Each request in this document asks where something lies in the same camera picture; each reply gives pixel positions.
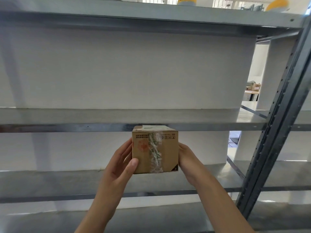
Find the brown cardboard box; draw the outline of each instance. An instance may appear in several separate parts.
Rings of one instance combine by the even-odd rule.
[[[260,90],[260,86],[261,86],[261,84],[259,84],[259,83],[254,83],[254,84],[253,84],[253,87],[252,87],[252,91],[258,92],[258,91]]]
[[[133,158],[137,173],[178,171],[178,131],[167,126],[135,126],[132,132]]]

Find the person's left hand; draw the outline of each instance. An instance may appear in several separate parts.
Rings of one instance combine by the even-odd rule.
[[[132,159],[132,138],[116,150],[107,165],[100,181],[95,202],[104,203],[109,220],[120,203],[124,189],[138,165],[138,159]]]

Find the clear packing tape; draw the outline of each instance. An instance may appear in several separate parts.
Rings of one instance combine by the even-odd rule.
[[[162,144],[162,132],[152,132],[148,134],[149,155],[151,156],[150,173],[161,173],[162,154],[158,151],[159,145]]]

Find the hand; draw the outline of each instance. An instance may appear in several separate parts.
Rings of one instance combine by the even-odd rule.
[[[179,143],[179,166],[189,183],[196,189],[202,184],[204,177],[210,175],[192,150],[182,143]]]
[[[109,220],[114,215],[126,184],[137,165],[138,159],[132,159],[132,138],[130,138],[112,156],[104,171],[94,200],[104,203]]]

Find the yellow toy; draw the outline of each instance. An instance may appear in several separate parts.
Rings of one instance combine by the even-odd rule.
[[[196,0],[178,0],[177,5],[196,6]]]
[[[283,12],[288,9],[288,6],[288,0],[275,0],[268,5],[266,11]]]

